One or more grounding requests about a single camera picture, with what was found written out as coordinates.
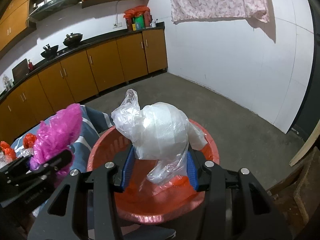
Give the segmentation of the wall power socket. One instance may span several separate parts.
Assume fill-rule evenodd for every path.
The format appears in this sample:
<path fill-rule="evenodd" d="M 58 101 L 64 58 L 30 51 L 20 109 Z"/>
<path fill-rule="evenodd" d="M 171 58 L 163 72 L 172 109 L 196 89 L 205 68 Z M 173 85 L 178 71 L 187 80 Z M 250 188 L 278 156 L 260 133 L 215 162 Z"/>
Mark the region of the wall power socket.
<path fill-rule="evenodd" d="M 122 27 L 122 23 L 121 23 L 121 22 L 115 23 L 115 24 L 113 25 L 113 28 L 121 28 L 121 27 Z"/>

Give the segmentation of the clear white plastic bag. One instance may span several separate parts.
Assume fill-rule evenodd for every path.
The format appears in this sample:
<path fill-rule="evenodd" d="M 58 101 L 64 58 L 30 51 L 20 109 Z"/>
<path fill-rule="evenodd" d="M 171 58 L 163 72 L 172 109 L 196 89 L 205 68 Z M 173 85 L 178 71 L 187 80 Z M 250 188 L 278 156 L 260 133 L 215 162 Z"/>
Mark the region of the clear white plastic bag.
<path fill-rule="evenodd" d="M 126 91 L 111 117 L 117 131 L 132 142 L 137 159 L 156 161 L 146 176 L 153 184 L 164 185 L 175 176 L 185 176 L 188 149 L 199 151 L 207 144 L 204 133 L 183 111 L 164 102 L 141 108 L 133 89 Z"/>

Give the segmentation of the small red bottle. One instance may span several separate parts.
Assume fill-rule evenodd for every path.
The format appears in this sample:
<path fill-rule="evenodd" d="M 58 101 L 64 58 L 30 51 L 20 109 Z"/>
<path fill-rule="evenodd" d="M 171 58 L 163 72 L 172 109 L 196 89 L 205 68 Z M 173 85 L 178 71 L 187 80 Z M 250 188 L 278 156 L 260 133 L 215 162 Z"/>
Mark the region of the small red bottle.
<path fill-rule="evenodd" d="M 34 70 L 34 65 L 31 62 L 31 60 L 28 60 L 28 68 L 29 68 L 29 72 L 32 72 Z"/>

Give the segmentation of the wooden stool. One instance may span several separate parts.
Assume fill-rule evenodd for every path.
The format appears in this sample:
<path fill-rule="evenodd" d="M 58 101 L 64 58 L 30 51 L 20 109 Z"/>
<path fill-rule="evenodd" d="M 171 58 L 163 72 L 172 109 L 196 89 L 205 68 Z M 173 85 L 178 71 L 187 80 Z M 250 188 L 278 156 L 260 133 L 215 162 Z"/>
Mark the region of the wooden stool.
<path fill-rule="evenodd" d="M 319 206 L 319 149 L 314 147 L 287 178 L 267 192 L 284 215 L 291 234 L 297 236 Z"/>

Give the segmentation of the black wok with lid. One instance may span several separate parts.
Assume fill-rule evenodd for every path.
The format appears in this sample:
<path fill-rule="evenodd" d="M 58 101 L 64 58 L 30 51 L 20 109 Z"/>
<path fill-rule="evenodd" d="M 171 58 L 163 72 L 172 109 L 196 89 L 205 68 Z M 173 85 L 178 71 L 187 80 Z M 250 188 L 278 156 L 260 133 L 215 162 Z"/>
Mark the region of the black wok with lid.
<path fill-rule="evenodd" d="M 71 33 L 67 34 L 66 38 L 63 41 L 63 44 L 68 48 L 77 47 L 83 38 L 83 34 L 81 33 Z"/>

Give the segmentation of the red plastic trash basket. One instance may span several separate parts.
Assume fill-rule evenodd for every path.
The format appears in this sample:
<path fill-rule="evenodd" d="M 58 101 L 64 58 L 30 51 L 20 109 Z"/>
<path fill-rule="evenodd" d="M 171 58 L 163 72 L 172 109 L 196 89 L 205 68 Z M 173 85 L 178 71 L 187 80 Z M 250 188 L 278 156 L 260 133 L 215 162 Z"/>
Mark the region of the red plastic trash basket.
<path fill-rule="evenodd" d="M 127 148 L 129 141 L 115 127 L 106 130 L 93 146 L 87 170 L 92 171 Z M 140 224 L 161 224 L 178 218 L 200 206 L 204 192 L 196 192 L 185 176 L 176 176 L 159 186 L 147 180 L 154 160 L 136 160 L 128 187 L 116 193 L 115 200 L 121 219 Z"/>

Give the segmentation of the black wok with utensils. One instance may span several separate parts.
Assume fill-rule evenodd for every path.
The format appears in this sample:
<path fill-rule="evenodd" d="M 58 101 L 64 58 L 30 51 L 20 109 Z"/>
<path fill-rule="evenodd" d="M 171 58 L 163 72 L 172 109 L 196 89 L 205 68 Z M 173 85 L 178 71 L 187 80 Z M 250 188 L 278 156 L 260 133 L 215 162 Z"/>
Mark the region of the black wok with utensils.
<path fill-rule="evenodd" d="M 44 51 L 41 53 L 41 56 L 45 59 L 52 59 L 56 57 L 58 48 L 58 45 L 51 47 L 49 44 L 47 44 L 43 47 Z"/>

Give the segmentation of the red bag on counter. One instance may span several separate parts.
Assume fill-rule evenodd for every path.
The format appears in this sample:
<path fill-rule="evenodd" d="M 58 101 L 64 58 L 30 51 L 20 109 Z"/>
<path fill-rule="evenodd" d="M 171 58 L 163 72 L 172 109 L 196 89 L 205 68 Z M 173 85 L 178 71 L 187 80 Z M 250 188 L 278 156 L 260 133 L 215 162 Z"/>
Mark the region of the red bag on counter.
<path fill-rule="evenodd" d="M 145 12 L 150 12 L 150 8 L 146 5 L 139 5 L 124 11 L 123 18 L 133 18 L 143 15 Z"/>

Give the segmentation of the green box on counter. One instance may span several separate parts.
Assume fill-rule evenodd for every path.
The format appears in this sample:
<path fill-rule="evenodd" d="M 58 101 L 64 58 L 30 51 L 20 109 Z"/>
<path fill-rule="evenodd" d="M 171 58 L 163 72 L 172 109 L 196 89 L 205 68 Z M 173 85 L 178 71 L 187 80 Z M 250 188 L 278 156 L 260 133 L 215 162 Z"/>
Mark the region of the green box on counter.
<path fill-rule="evenodd" d="M 138 15 L 132 18 L 132 29 L 134 31 L 145 28 L 144 16 Z"/>

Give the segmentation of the black range hood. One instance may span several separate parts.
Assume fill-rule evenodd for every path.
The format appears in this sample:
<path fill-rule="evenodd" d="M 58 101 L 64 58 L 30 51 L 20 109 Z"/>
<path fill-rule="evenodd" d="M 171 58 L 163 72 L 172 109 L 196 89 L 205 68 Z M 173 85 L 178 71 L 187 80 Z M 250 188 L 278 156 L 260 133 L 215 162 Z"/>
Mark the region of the black range hood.
<path fill-rule="evenodd" d="M 74 6 L 81 1 L 82 0 L 51 0 L 31 12 L 27 20 L 36 23 L 60 10 Z"/>

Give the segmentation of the dark cutting board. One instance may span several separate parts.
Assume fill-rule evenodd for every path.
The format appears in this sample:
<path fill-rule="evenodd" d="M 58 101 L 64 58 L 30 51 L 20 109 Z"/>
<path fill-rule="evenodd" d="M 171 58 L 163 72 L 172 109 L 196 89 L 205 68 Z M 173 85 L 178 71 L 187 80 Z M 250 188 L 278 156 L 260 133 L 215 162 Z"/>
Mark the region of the dark cutting board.
<path fill-rule="evenodd" d="M 12 69 L 12 76 L 14 83 L 20 82 L 29 74 L 28 60 L 22 60 L 18 65 Z"/>

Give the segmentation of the orange lower kitchen cabinets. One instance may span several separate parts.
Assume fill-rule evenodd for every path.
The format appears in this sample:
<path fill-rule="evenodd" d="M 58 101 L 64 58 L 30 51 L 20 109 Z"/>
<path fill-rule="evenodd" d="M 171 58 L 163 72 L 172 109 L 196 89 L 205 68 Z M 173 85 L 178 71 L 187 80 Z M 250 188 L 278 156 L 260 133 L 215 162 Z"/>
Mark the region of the orange lower kitchen cabinets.
<path fill-rule="evenodd" d="M 1 140 L 12 143 L 57 111 L 167 70 L 164 25 L 116 31 L 41 61 L 1 96 Z"/>

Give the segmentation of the orange plastic bag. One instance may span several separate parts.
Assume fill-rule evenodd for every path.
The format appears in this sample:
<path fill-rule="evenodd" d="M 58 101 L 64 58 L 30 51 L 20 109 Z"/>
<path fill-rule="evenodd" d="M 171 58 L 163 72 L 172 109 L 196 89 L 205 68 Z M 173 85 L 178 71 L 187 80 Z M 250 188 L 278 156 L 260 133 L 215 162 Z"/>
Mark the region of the orange plastic bag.
<path fill-rule="evenodd" d="M 37 137 L 32 133 L 27 133 L 23 138 L 23 147 L 24 149 L 33 148 Z"/>
<path fill-rule="evenodd" d="M 5 155 L 5 158 L 9 161 L 13 161 L 15 160 L 16 157 L 16 152 L 10 147 L 10 145 L 5 142 L 5 141 L 1 141 L 1 150 Z"/>

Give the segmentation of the orange plastic bag top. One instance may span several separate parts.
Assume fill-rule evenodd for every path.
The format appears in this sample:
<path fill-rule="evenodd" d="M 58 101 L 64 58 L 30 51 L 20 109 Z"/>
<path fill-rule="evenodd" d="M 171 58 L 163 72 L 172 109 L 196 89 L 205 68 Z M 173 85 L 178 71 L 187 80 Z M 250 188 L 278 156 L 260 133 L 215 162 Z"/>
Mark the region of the orange plastic bag top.
<path fill-rule="evenodd" d="M 5 141 L 1 141 L 1 150 L 5 155 L 5 158 L 9 161 L 13 161 L 15 160 L 16 157 L 16 152 L 10 147 L 10 145 L 5 142 Z"/>

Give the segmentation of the magenta plastic bag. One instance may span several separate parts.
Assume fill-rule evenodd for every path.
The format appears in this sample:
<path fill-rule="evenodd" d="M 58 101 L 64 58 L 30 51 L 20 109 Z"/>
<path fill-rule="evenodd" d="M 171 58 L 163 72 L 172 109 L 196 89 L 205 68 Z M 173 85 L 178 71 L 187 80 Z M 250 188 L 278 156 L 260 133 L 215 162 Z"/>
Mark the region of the magenta plastic bag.
<path fill-rule="evenodd" d="M 48 123 L 41 121 L 33 146 L 34 155 L 30 160 L 30 169 L 36 171 L 40 166 L 64 150 L 72 153 L 71 162 L 57 171 L 55 187 L 67 176 L 74 161 L 74 151 L 71 145 L 78 139 L 81 132 L 82 113 L 78 103 L 59 110 L 49 119 Z"/>

